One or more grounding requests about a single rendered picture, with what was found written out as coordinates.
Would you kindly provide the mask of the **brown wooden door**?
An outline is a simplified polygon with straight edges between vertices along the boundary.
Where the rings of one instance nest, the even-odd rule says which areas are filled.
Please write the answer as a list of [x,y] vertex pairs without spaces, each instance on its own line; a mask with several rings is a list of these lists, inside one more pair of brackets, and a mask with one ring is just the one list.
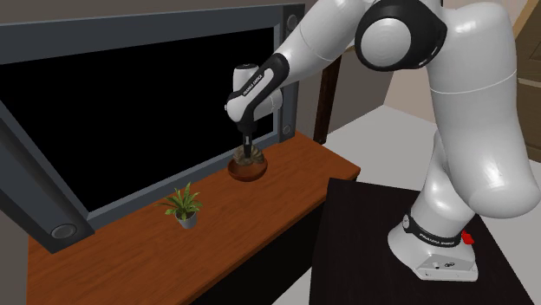
[[518,117],[528,156],[541,163],[541,0],[528,0],[516,25]]

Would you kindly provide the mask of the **dark brown wooden post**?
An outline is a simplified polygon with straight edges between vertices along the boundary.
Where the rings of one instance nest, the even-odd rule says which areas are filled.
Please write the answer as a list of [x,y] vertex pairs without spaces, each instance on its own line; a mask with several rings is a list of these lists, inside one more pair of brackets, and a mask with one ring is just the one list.
[[329,133],[329,123],[336,94],[342,58],[339,56],[322,71],[320,92],[316,110],[316,120],[313,140],[320,145],[326,142]]

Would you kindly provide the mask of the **large black flat television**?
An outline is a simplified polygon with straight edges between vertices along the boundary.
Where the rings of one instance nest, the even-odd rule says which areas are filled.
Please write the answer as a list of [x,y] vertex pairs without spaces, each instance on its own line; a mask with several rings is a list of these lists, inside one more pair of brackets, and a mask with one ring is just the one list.
[[0,23],[0,211],[56,253],[227,166],[300,3]]

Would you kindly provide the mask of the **small green potted plant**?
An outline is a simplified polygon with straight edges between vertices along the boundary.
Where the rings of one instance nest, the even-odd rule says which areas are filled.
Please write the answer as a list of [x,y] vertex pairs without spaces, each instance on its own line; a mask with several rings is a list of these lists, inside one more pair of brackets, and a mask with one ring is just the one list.
[[165,206],[166,215],[173,215],[184,229],[192,229],[198,222],[198,212],[203,206],[196,197],[198,192],[191,193],[191,182],[184,190],[175,188],[174,194],[163,198],[156,206]]

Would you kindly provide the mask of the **brown wooden table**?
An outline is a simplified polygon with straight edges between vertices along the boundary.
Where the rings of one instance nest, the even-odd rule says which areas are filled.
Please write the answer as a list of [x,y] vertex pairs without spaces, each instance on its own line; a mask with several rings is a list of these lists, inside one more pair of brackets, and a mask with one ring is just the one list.
[[189,305],[313,211],[331,178],[360,168],[301,133],[264,150],[253,182],[220,170],[192,184],[202,202],[184,229],[150,204],[48,253],[29,242],[27,305]]

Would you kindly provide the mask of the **brown round bowl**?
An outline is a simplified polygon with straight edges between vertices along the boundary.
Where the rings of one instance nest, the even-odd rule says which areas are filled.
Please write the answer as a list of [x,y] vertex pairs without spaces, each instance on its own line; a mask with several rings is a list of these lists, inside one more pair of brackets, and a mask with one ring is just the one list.
[[251,182],[262,178],[267,167],[267,159],[263,159],[261,163],[253,163],[251,165],[239,165],[234,159],[231,159],[227,165],[227,171],[232,178],[238,181]]

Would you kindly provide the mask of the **black robot stand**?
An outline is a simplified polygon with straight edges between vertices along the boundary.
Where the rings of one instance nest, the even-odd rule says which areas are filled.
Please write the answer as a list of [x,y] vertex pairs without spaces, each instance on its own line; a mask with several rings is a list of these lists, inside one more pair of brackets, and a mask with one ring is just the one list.
[[417,191],[332,178],[320,222],[310,305],[534,305],[479,216],[466,226],[475,282],[421,280],[388,246]]

